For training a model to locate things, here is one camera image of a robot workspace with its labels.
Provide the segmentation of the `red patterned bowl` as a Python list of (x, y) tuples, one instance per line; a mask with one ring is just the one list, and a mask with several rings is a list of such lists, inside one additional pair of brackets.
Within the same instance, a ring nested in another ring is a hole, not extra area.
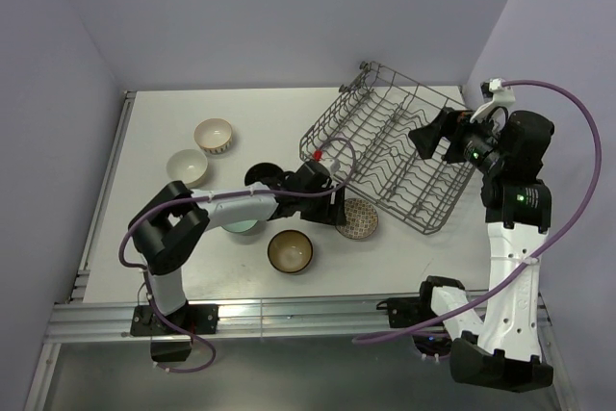
[(345, 238), (359, 241), (370, 237), (378, 226), (378, 213), (371, 203), (362, 198), (349, 198), (344, 203), (346, 224), (336, 230)]

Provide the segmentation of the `light green bowl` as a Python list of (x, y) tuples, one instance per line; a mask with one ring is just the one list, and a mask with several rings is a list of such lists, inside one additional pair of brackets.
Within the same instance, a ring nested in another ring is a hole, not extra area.
[(234, 223), (228, 223), (222, 226), (222, 229), (232, 234), (245, 234), (251, 231), (259, 223), (258, 220), (242, 220)]

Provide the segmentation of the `white bowl striped outside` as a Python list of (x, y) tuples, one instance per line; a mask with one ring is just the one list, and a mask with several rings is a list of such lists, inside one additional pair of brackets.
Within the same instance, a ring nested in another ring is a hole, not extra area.
[(209, 118), (200, 122), (193, 131), (193, 139), (206, 155), (219, 155), (233, 142), (232, 125), (223, 118)]

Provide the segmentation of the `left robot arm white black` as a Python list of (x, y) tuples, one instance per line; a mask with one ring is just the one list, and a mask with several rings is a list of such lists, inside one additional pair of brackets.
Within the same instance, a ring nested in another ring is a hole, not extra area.
[(339, 169), (336, 159), (309, 160), (296, 171), (260, 163), (247, 171), (243, 189), (199, 197), (181, 181), (168, 183), (131, 220), (118, 252), (127, 268), (134, 266), (124, 257), (129, 242), (143, 258), (136, 267), (144, 272), (153, 322), (166, 333), (184, 333), (192, 326), (181, 268), (206, 231), (294, 214), (314, 223), (344, 225), (346, 183), (333, 184)]

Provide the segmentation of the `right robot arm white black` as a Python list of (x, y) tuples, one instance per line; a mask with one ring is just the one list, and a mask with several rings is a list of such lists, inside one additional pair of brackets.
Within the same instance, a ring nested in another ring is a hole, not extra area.
[(553, 123), (533, 112), (509, 114), (498, 129), (490, 118), (453, 108), (409, 133), (422, 159), (447, 140), (444, 162), (469, 163), (482, 175), (493, 292), (484, 315), (463, 311), (465, 289), (446, 277), (427, 277), (416, 303), (422, 321), (441, 321), (449, 334), (449, 370), (458, 383), (513, 393), (552, 385), (537, 335), (540, 263), (532, 253), (551, 227), (552, 194), (538, 174), (553, 133)]

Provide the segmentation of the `brown beige bowl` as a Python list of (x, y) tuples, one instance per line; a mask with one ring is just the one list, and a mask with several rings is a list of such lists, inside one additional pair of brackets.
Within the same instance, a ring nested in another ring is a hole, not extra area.
[(296, 274), (306, 270), (311, 264), (314, 247), (304, 233), (298, 230), (284, 230), (269, 241), (267, 256), (275, 270)]

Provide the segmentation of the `black glossy bowl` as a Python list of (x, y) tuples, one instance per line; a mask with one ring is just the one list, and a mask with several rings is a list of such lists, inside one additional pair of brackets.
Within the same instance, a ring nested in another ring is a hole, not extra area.
[(248, 169), (244, 176), (244, 184), (256, 188), (278, 190), (281, 184), (283, 169), (273, 163), (258, 163)]

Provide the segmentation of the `plain white bowl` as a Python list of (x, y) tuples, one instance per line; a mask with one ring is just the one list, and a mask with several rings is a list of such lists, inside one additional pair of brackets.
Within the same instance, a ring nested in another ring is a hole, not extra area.
[(189, 188), (202, 185), (207, 178), (209, 162), (198, 150), (184, 149), (167, 160), (166, 172), (172, 181), (182, 181)]

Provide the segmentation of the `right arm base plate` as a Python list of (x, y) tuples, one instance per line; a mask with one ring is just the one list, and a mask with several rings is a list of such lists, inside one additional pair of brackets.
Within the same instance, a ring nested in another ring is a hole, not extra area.
[(385, 311), (389, 327), (401, 329), (430, 320), (434, 313), (419, 296), (389, 297), (379, 301), (376, 309)]

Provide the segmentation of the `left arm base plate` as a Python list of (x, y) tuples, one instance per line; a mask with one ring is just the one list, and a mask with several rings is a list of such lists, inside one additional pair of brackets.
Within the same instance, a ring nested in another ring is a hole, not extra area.
[[(216, 304), (186, 304), (167, 316), (167, 320), (192, 334), (215, 334), (218, 326)], [(178, 331), (160, 320), (150, 305), (138, 305), (133, 313), (130, 335), (150, 337), (177, 335)]]

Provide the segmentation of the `aluminium rail frame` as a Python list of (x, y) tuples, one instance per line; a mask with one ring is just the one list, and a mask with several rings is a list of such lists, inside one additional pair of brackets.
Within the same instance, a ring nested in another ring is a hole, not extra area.
[[(130, 342), (130, 316), (145, 302), (138, 295), (131, 302), (86, 303), (83, 296), (90, 277), (90, 263), (84, 259), (67, 302), (52, 311), (25, 407), (42, 410), (52, 402), (53, 376), (64, 346)], [(249, 298), (215, 301), (222, 319), (221, 337), (230, 340), (307, 339), (349, 336), (368, 327), (383, 327), (386, 315), (373, 309), (376, 295), (325, 297)], [(552, 321), (545, 305), (539, 308), (539, 338), (548, 360), (554, 362), (554, 383), (547, 389), (553, 410), (576, 410), (578, 401), (564, 366)]]

